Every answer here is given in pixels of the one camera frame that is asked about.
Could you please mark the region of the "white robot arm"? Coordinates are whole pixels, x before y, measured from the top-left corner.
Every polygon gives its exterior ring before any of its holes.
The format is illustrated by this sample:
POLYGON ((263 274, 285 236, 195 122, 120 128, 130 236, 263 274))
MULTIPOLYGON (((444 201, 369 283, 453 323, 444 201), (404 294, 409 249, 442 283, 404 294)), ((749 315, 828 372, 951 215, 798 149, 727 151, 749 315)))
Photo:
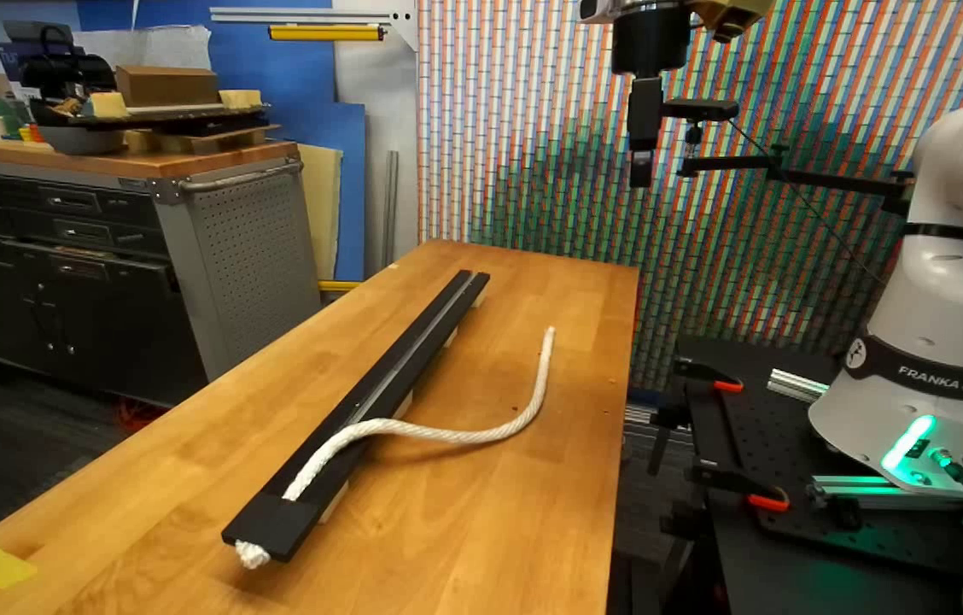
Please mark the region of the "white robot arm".
MULTIPOLYGON (((576 0, 630 82, 631 186, 651 183, 664 78, 686 64, 691 33, 731 43, 760 14, 766 0, 576 0)), ((811 426, 905 491, 963 491, 963 108, 923 134, 899 259, 811 426)))

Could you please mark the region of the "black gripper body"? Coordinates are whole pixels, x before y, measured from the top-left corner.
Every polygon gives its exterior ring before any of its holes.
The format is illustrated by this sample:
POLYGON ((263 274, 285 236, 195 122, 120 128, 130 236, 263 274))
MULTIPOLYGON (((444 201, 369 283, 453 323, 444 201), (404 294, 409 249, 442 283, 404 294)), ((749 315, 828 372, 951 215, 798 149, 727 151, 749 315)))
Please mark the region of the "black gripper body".
POLYGON ((630 74, 630 183, 651 186, 664 122, 664 74, 686 64, 691 7, 630 5, 612 30, 612 72, 630 74))

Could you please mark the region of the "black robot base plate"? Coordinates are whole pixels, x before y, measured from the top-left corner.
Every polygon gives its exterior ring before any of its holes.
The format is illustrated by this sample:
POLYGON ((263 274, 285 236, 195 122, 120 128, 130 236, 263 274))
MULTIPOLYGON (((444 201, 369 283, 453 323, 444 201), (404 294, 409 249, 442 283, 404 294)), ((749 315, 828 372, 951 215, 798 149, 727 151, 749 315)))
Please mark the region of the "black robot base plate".
POLYGON ((731 615, 963 615, 963 503, 910 500, 833 454, 773 372, 831 382, 831 357, 682 339, 678 357, 743 382, 722 397, 686 380, 701 461, 790 491, 787 518, 708 490, 708 555, 731 615))

